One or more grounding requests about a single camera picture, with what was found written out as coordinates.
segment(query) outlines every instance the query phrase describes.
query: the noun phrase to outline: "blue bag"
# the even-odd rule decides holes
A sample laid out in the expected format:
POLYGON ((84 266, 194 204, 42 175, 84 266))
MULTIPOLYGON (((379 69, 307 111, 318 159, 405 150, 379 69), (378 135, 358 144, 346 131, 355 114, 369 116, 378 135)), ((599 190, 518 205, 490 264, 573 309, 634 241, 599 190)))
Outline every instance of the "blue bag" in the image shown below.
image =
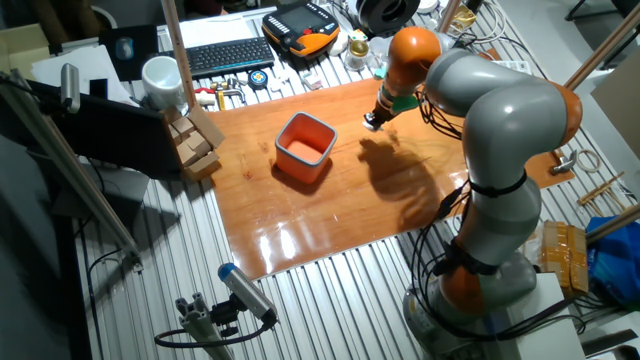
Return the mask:
MULTIPOLYGON (((613 219, 592 218, 587 232, 613 219)), ((640 225, 633 222, 587 251, 589 279, 629 310, 640 310, 640 225)))

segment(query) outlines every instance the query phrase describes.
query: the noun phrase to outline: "black monitor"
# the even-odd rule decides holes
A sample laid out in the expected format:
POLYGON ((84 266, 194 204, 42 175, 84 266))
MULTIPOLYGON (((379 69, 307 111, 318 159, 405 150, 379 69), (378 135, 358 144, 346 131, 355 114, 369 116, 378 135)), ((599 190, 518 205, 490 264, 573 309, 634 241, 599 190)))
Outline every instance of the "black monitor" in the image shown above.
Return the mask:
MULTIPOLYGON (((59 87, 28 83, 38 94, 60 100, 59 87)), ((180 179, 180 161, 158 112, 83 94, 77 114, 52 118, 78 155, 132 168, 152 179, 180 179)))

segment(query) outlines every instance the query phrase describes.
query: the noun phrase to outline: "orange square bowl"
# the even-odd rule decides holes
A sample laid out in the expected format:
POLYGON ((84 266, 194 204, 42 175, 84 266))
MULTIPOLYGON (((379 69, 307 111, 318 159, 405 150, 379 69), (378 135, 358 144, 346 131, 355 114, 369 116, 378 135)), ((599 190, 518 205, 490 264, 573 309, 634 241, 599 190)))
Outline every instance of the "orange square bowl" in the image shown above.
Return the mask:
POLYGON ((338 132, 313 116, 298 112, 276 137, 276 164, 280 170, 311 184, 329 161, 338 132))

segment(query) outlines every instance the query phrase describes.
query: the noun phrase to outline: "orange handheld device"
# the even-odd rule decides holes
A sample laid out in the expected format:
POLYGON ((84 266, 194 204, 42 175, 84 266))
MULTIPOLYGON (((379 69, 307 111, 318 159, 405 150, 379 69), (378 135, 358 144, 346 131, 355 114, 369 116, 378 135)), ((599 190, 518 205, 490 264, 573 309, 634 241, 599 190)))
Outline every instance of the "orange handheld device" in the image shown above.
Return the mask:
POLYGON ((262 18, 262 31, 283 50, 301 57, 324 51, 338 36, 338 21, 322 8, 299 2, 262 18))

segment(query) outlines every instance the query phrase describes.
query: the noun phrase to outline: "keyboard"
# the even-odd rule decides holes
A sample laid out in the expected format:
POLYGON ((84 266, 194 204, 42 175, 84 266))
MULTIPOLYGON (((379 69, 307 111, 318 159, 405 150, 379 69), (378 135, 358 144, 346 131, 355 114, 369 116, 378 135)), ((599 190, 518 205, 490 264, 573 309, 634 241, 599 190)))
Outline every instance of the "keyboard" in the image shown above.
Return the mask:
MULTIPOLYGON (((173 51, 158 55, 174 57, 173 51)), ((187 59, 194 78, 268 67, 275 61, 264 37, 188 48, 187 59)))

